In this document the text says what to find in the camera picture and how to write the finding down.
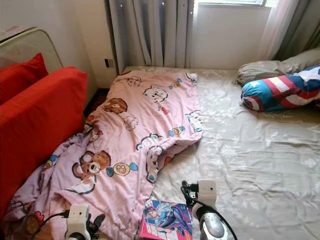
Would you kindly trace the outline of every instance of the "white wall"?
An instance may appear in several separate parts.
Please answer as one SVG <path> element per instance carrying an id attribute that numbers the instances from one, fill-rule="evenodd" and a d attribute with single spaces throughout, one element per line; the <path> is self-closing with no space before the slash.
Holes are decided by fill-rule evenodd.
<path id="1" fill-rule="evenodd" d="M 97 90 L 97 84 L 72 1 L 0 0 L 0 32 L 15 25 L 45 30 L 63 65 L 75 66 L 87 73 L 88 103 Z"/>
<path id="2" fill-rule="evenodd" d="M 199 4 L 192 30 L 191 67 L 238 69 L 258 61 L 270 8 Z"/>
<path id="3" fill-rule="evenodd" d="M 114 67 L 106 67 L 104 60 L 113 60 L 105 1 L 74 0 L 73 4 L 97 85 L 109 88 L 117 74 Z"/>

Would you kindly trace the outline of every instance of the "beige bedsheet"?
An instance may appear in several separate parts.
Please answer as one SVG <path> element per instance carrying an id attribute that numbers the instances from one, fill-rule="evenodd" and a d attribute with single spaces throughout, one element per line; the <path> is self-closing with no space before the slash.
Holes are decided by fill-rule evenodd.
<path id="1" fill-rule="evenodd" d="M 133 68 L 199 73 L 203 138 L 160 171 L 153 199 L 183 203 L 182 180 L 211 178 L 217 210 L 239 240 L 320 239 L 320 111 L 271 113 L 240 106 L 233 70 L 127 70 Z M 195 219 L 193 225 L 198 240 Z"/>

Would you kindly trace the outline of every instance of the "anime book cover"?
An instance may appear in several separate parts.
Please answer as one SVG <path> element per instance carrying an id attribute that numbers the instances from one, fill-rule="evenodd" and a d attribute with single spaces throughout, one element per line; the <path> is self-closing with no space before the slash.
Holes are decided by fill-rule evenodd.
<path id="1" fill-rule="evenodd" d="M 192 212 L 187 205 L 149 199 L 144 205 L 140 238 L 192 240 Z"/>

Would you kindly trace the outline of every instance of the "gray curtain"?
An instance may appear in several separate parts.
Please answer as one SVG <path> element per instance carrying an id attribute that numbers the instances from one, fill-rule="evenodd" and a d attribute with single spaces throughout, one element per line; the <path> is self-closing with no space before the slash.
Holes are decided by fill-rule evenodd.
<path id="1" fill-rule="evenodd" d="M 193 0 L 105 3 L 119 73 L 127 66 L 188 67 Z"/>
<path id="2" fill-rule="evenodd" d="M 274 59 L 282 61 L 316 47 L 320 47 L 320 0 L 300 0 Z"/>

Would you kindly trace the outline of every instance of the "black cable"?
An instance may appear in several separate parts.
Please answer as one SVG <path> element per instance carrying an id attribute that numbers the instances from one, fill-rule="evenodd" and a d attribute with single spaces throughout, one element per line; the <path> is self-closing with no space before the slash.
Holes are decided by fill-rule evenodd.
<path id="1" fill-rule="evenodd" d="M 65 210 L 64 212 L 59 212 L 56 214 L 53 214 L 49 216 L 46 220 L 43 221 L 43 223 L 37 228 L 37 230 L 32 234 L 30 240 L 35 239 L 36 235 L 40 232 L 41 228 L 48 222 L 51 218 L 56 217 L 56 216 L 63 216 L 64 218 L 69 217 L 69 212 L 70 210 Z"/>
<path id="2" fill-rule="evenodd" d="M 234 230 L 233 230 L 232 227 L 230 226 L 230 224 L 227 222 L 227 220 L 226 220 L 217 210 L 215 210 L 212 206 L 207 205 L 207 204 L 205 204 L 205 203 L 202 202 L 202 201 L 199 201 L 199 200 L 197 200 L 197 199 L 194 199 L 194 198 L 190 197 L 190 196 L 185 192 L 185 189 L 184 189 L 184 188 L 187 188 L 187 187 L 186 187 L 186 186 L 181 186 L 180 190 L 181 190 L 181 192 L 183 193 L 183 195 L 184 195 L 185 198 L 188 198 L 188 199 L 192 200 L 192 201 L 195 202 L 195 203 L 201 204 L 202 206 L 205 206 L 205 207 L 209 208 L 211 211 L 213 211 L 215 214 L 217 214 L 217 215 L 220 217 L 220 219 L 226 224 L 226 226 L 228 227 L 228 229 L 230 230 L 230 232 L 231 232 L 234 240 L 238 240 L 238 238 L 237 238 Z"/>

